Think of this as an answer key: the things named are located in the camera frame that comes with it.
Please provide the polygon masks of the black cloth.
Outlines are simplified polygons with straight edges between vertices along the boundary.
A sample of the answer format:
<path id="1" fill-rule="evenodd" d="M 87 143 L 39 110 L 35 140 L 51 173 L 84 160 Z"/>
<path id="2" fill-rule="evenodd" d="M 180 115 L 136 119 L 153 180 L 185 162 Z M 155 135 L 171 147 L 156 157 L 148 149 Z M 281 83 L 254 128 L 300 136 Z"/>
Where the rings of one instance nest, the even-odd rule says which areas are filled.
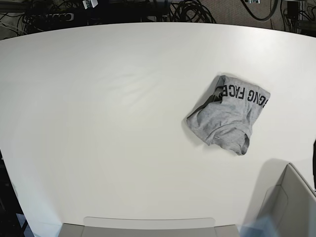
<path id="1" fill-rule="evenodd" d="M 316 190 L 316 140 L 313 144 L 313 181 L 314 189 Z"/>

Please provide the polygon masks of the grey T-shirt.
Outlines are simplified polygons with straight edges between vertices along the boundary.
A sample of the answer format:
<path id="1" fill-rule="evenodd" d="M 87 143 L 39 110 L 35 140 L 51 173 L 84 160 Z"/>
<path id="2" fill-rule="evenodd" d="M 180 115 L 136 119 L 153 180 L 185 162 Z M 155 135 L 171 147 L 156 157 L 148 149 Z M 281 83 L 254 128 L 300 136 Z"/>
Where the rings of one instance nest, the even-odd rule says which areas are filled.
<path id="1" fill-rule="evenodd" d="M 207 145 L 242 156 L 248 150 L 252 127 L 270 96 L 255 84 L 222 75 L 213 94 L 187 117 L 187 126 Z"/>

